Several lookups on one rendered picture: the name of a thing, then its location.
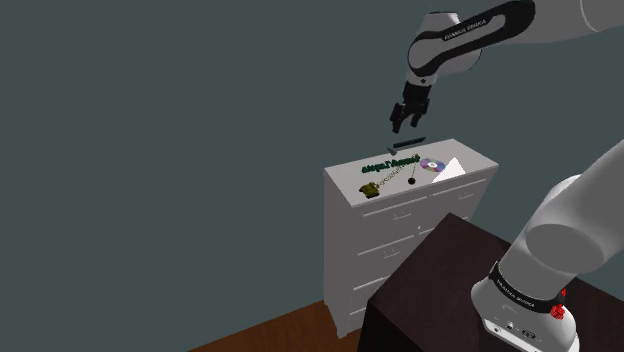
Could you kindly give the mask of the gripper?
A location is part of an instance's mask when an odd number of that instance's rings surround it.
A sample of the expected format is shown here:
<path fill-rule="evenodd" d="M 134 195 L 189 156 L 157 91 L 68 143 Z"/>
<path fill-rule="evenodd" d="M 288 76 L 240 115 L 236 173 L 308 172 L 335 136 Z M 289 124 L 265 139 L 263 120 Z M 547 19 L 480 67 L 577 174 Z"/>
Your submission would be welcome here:
<path fill-rule="evenodd" d="M 420 119 L 427 114 L 432 86 L 420 86 L 406 82 L 403 88 L 403 103 L 396 103 L 389 120 L 392 122 L 392 132 L 400 132 L 403 121 L 412 115 L 410 126 L 416 127 Z"/>

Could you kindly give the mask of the black flat bar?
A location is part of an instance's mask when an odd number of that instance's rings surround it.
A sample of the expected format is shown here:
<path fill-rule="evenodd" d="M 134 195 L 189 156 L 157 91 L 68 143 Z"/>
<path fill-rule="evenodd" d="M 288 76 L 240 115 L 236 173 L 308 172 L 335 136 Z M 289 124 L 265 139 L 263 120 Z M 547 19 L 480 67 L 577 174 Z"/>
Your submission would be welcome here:
<path fill-rule="evenodd" d="M 408 147 L 412 145 L 416 145 L 425 140 L 425 137 L 418 137 L 410 140 L 405 140 L 401 142 L 394 143 L 391 147 L 388 147 L 387 150 L 391 155 L 396 155 L 398 150 L 403 147 Z"/>

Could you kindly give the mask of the green lettered flat sign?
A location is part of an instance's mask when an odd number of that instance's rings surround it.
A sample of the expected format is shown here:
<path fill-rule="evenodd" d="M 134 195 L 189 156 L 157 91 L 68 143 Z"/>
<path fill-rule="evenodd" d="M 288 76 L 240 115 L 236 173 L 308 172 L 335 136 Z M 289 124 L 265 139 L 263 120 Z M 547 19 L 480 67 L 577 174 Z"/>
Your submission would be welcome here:
<path fill-rule="evenodd" d="M 392 159 L 390 161 L 384 161 L 382 163 L 363 166 L 361 168 L 361 172 L 362 173 L 380 172 L 383 169 L 400 168 L 406 165 L 418 163 L 419 161 L 420 161 L 420 156 L 418 154 L 414 154 L 408 158 L 403 158 L 399 160 Z"/>

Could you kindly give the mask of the white chest of drawers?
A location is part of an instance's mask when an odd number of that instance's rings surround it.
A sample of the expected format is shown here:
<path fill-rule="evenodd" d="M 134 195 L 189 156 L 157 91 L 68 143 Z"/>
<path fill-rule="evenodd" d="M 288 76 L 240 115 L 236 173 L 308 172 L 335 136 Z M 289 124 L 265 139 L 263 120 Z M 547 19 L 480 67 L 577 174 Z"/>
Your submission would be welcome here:
<path fill-rule="evenodd" d="M 422 169 L 408 184 L 414 164 L 362 173 L 392 159 L 437 159 L 440 172 Z M 368 300 L 449 213 L 473 217 L 499 165 L 447 139 L 324 169 L 324 295 L 338 337 L 361 328 Z M 367 199 L 359 188 L 380 185 Z"/>

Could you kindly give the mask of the dark robot stand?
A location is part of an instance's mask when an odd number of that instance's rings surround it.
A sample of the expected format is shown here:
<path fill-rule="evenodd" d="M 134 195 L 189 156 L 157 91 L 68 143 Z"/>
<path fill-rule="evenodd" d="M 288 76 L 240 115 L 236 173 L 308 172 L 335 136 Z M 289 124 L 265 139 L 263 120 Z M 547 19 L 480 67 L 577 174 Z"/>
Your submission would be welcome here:
<path fill-rule="evenodd" d="M 488 333 L 471 302 L 509 243 L 447 215 L 369 299 L 357 352 L 520 352 Z M 567 286 L 580 352 L 624 352 L 624 302 Z"/>

